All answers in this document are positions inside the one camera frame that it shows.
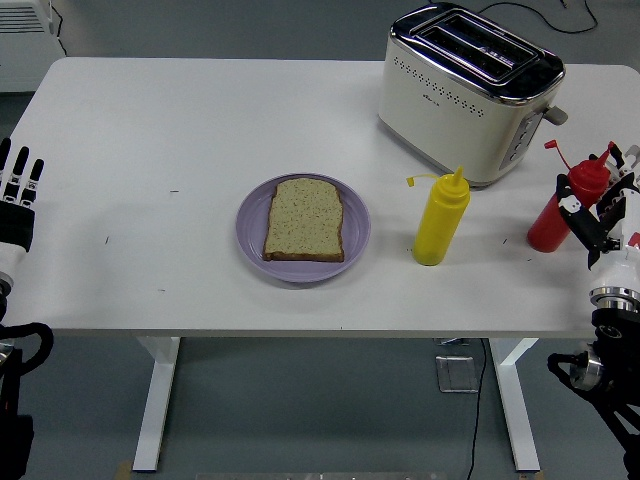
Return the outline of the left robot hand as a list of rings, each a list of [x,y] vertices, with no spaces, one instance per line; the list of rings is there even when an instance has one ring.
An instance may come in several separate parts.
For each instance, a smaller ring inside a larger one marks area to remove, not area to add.
[[[29,148],[23,146],[11,168],[7,166],[11,140],[1,141],[1,290],[8,292],[14,283],[18,263],[32,244],[35,211],[33,204],[44,170],[44,161],[36,159],[28,175],[25,168]]]

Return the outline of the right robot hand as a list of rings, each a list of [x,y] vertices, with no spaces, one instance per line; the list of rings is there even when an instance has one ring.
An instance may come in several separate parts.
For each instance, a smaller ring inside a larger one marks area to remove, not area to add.
[[[639,292],[639,148],[622,153],[611,142],[590,162],[610,174],[605,192],[593,207],[578,198],[567,175],[556,182],[557,208],[570,231],[588,252],[594,275],[592,291]]]

